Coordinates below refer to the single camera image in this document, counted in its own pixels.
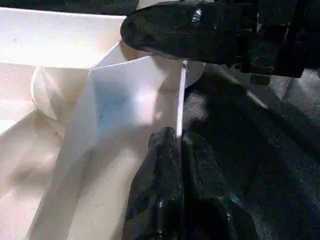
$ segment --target glossy black surface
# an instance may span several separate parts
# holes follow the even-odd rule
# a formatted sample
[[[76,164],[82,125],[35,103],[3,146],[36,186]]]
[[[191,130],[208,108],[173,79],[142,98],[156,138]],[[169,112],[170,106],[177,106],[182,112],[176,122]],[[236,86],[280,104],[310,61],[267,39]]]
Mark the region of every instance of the glossy black surface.
[[[256,34],[256,16],[252,3],[158,3],[129,15],[121,36],[132,48],[168,58],[231,65]]]

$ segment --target white plastic tray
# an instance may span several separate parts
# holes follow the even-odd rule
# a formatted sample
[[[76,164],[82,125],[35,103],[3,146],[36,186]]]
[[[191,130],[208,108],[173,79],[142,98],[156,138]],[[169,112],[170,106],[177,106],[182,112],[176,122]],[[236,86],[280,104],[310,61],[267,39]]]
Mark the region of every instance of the white plastic tray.
[[[86,73],[121,39],[125,17],[1,7],[0,16],[0,239],[21,240],[50,182],[63,142],[44,111],[50,106],[34,105],[39,95],[30,92],[32,78],[38,72],[48,73],[53,86],[62,86],[59,93],[73,86],[73,97],[67,102],[72,111]],[[79,79],[66,77],[83,72]],[[55,94],[42,100],[57,103]],[[65,124],[58,126],[61,132]]]

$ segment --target white plastic part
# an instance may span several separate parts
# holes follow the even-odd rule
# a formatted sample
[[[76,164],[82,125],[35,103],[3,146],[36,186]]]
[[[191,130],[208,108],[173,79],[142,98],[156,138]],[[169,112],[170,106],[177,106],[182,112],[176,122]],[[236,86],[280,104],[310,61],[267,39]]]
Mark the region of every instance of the white plastic part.
[[[56,86],[66,81],[59,90],[67,99],[70,94],[79,95],[86,78],[74,79],[71,86],[65,75],[78,69],[88,72],[104,58],[121,39],[125,17],[14,8],[0,8],[0,16],[0,239],[21,240],[51,179],[62,144],[47,124],[52,119],[44,120],[45,114],[35,110],[33,100],[39,96],[32,99],[30,93],[33,71],[39,66],[38,70],[54,76]],[[65,86],[72,87],[67,94]],[[53,92],[50,89],[41,101],[48,100],[48,93]],[[44,113],[48,106],[37,107]],[[61,127],[55,121],[50,124]],[[64,129],[63,123],[57,132]]]
[[[0,136],[0,238],[26,236],[62,139],[34,110]]]
[[[175,132],[180,157],[181,157],[181,144],[182,144],[181,138],[182,138],[183,120],[184,120],[184,100],[185,100],[187,72],[188,72],[188,61],[184,60],[182,62],[182,68],[181,68],[180,87],[179,87],[179,93],[178,93],[177,117],[176,117],[176,132]]]
[[[0,62],[90,68],[121,40],[125,16],[0,7]]]
[[[55,131],[64,137],[89,70],[79,68],[37,67],[31,81],[35,107]]]
[[[35,107],[29,86],[34,66],[0,63],[0,135]]]
[[[181,67],[145,56],[91,70],[27,239],[120,239],[150,135],[176,128]]]

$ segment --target black fabric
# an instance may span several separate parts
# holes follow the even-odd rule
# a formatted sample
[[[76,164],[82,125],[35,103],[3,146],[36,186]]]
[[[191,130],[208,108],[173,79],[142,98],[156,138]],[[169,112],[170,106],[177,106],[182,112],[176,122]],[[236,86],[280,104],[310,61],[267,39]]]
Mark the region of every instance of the black fabric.
[[[123,240],[320,239],[319,152],[245,89],[207,68],[186,90],[183,124],[181,160],[173,129],[151,136]],[[161,211],[151,200],[172,196]]]

